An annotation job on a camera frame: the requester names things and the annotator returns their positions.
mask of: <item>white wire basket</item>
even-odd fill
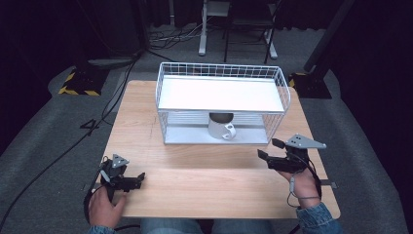
[[[290,93],[277,66],[163,62],[156,105],[165,144],[268,144]],[[211,112],[234,114],[234,138],[211,137]]]

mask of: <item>wooden table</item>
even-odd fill
[[[154,81],[130,81],[104,156],[130,160],[125,176],[146,173],[131,191],[124,216],[192,218],[296,218],[286,203],[288,182],[257,156],[257,149],[285,157],[269,145],[165,145],[155,104]],[[313,138],[295,91],[274,137]],[[309,149],[320,179],[327,179],[316,149]],[[333,217],[340,210],[330,186],[322,200]]]

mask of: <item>sleeve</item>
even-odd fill
[[[91,226],[88,234],[116,234],[116,231],[105,226]]]
[[[297,217],[303,233],[343,233],[340,223],[331,216],[324,203],[308,209],[297,209]]]

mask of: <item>gray carpet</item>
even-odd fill
[[[302,71],[322,34],[321,30],[276,32],[274,42],[279,58],[270,59],[268,64],[281,67],[284,76]],[[199,38],[155,52],[181,62],[222,63],[221,36],[222,31],[211,31],[204,57],[198,56]],[[263,65],[263,47],[262,52],[257,49],[242,53],[241,49],[234,46],[227,63]],[[145,53],[133,68],[130,79],[156,80],[162,61],[166,60]],[[0,157],[1,216],[29,181],[87,132],[80,129],[81,125],[100,119],[125,70],[110,71],[101,97],[58,95],[71,67],[51,81],[49,89],[53,98]],[[328,73],[325,81],[333,99],[301,99],[301,103],[314,138],[327,144],[327,149],[319,153],[329,178],[339,186],[334,190],[341,209],[339,221],[346,233],[407,233],[397,191],[357,121],[340,99],[334,75]],[[113,110],[107,118],[109,123],[116,118],[117,107]],[[82,204],[85,186],[92,182],[110,132],[111,125],[101,123],[91,136],[46,170],[18,199],[2,233],[85,233],[88,230]],[[138,219],[124,218],[120,225],[135,223]],[[295,219],[273,220],[273,223],[277,233],[288,233],[297,224]],[[139,232],[129,229],[120,233]]]

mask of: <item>human hand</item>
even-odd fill
[[[316,181],[309,169],[298,174],[279,172],[288,181],[294,176],[294,194],[302,209],[314,207],[320,203],[319,193],[316,189]]]
[[[107,196],[105,186],[94,192],[89,202],[89,219],[92,226],[106,226],[115,228],[121,219],[124,206],[127,201],[127,193],[124,193],[116,206],[112,205]]]

